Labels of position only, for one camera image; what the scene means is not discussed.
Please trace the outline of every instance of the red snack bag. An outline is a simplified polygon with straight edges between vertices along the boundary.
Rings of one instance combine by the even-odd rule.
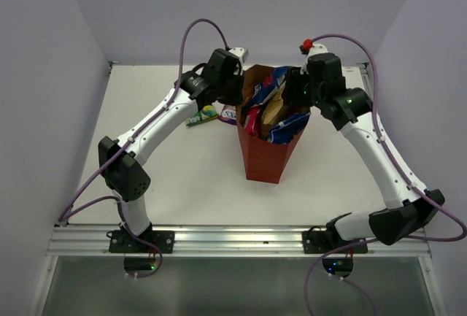
[[[247,112],[243,128],[250,136],[258,137],[260,134],[260,107],[253,107]]]

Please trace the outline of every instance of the blue snack bag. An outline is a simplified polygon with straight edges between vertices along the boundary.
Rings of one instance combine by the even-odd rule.
[[[274,144],[289,143],[296,134],[305,128],[309,116],[310,112],[294,114],[273,126],[269,130],[268,142]]]
[[[289,66],[280,66],[276,68],[271,75],[255,86],[253,97],[244,105],[243,110],[252,107],[262,106],[276,92],[285,80],[285,75]]]

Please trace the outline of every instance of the purple snack bag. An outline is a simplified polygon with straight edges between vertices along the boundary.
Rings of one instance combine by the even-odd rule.
[[[227,124],[236,125],[236,108],[225,105],[217,119]]]

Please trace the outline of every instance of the black mounting bracket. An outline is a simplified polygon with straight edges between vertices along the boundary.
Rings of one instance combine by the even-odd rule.
[[[360,239],[354,239],[352,241],[330,240],[329,231],[325,227],[312,227],[308,231],[301,233],[301,242],[304,246],[305,254],[324,254],[332,249],[343,247],[345,245],[359,242]],[[354,247],[354,254],[366,254],[368,252],[368,246],[366,244]]]
[[[131,238],[124,228],[107,232],[107,237],[110,238],[109,253],[137,254],[151,251],[147,245]],[[153,243],[163,254],[171,254],[174,249],[175,233],[173,231],[153,231],[150,226],[138,238]]]

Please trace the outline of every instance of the gray floor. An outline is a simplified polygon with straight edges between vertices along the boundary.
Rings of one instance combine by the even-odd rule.
[[[153,277],[126,280],[123,259],[60,258],[45,316],[308,315],[309,258],[167,258]],[[373,315],[352,286],[313,273],[318,316]],[[356,258],[351,278],[374,297],[381,316],[434,315],[416,258]]]

